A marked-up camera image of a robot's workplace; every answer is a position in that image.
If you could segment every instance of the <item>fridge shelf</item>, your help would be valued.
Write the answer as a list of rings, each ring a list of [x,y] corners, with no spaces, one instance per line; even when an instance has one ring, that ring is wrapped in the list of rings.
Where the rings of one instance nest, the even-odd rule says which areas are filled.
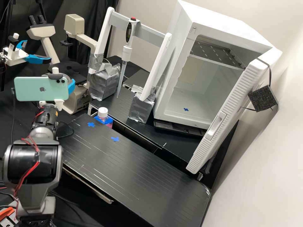
[[[241,71],[245,70],[245,66],[240,62],[240,60],[237,60],[236,56],[228,48],[195,41],[189,56],[226,66],[228,68]]]

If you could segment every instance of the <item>blue tape marker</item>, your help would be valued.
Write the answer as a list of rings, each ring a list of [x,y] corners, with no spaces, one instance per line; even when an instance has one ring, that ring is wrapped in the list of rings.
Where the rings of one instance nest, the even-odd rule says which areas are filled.
[[[111,137],[111,139],[112,139],[114,142],[119,141],[119,137]]]
[[[94,128],[94,127],[95,127],[95,123],[93,123],[93,122],[88,122],[88,123],[87,123],[87,126],[88,126],[88,127],[93,127],[93,128]]]

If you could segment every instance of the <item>white bottle cap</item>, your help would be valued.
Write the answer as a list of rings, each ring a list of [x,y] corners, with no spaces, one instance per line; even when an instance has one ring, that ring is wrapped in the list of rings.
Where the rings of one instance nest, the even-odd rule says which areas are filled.
[[[53,67],[51,69],[51,71],[53,72],[53,74],[59,74],[59,68],[58,67]]]
[[[105,107],[100,107],[98,109],[98,117],[105,118],[105,117],[107,117],[107,113],[108,113],[108,109]]]
[[[18,39],[19,38],[19,34],[18,33],[14,33],[13,34],[13,38]]]

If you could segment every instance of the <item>white wall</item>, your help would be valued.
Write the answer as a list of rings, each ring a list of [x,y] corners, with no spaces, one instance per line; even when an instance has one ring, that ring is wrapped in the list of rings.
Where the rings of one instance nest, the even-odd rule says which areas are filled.
[[[187,0],[216,12],[243,20],[273,45],[284,51],[302,21],[302,0]],[[135,16],[143,24],[158,31],[167,31],[176,0],[119,0],[117,12]],[[109,56],[121,56],[125,32],[114,29]],[[131,61],[150,71],[159,48],[136,38]]]
[[[279,110],[217,188],[203,227],[302,226],[303,26],[289,50]]]

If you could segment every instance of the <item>black base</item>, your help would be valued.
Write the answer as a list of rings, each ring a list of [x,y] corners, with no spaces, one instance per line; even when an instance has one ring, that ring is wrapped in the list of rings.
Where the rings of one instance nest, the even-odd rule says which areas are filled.
[[[21,217],[20,221],[15,227],[56,227],[52,220],[51,215],[36,215]]]

